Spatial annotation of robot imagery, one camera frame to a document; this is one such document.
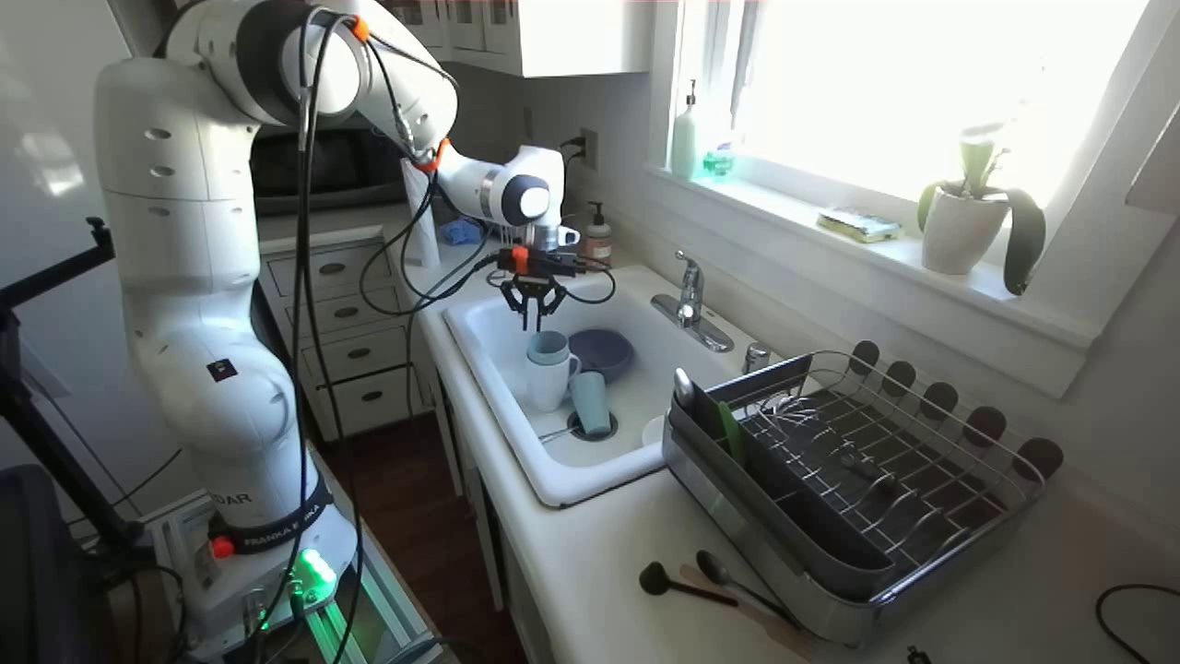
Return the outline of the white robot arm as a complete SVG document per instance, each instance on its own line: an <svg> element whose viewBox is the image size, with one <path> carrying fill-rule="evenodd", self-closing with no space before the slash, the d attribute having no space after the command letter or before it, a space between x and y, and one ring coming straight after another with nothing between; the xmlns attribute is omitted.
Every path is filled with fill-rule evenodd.
<svg viewBox="0 0 1180 664"><path fill-rule="evenodd" d="M126 332L155 405L213 497L225 552L352 539L301 454L295 391L252 332L267 127L362 114L467 218L529 256L567 251L566 160L481 161L449 145L457 87L376 0L201 0L164 48L96 77L96 160Z"/></svg>

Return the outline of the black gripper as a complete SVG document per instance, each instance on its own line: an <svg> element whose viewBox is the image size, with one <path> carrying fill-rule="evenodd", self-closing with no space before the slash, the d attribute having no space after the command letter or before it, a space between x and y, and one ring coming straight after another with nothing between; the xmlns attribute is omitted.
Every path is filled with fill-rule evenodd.
<svg viewBox="0 0 1180 664"><path fill-rule="evenodd" d="M532 332L532 311L541 311L545 328L555 311L566 304L562 277L578 277L582 234L571 224L536 224L529 240L514 240L494 256L500 270L499 291L509 311L523 311L523 332Z"/></svg>

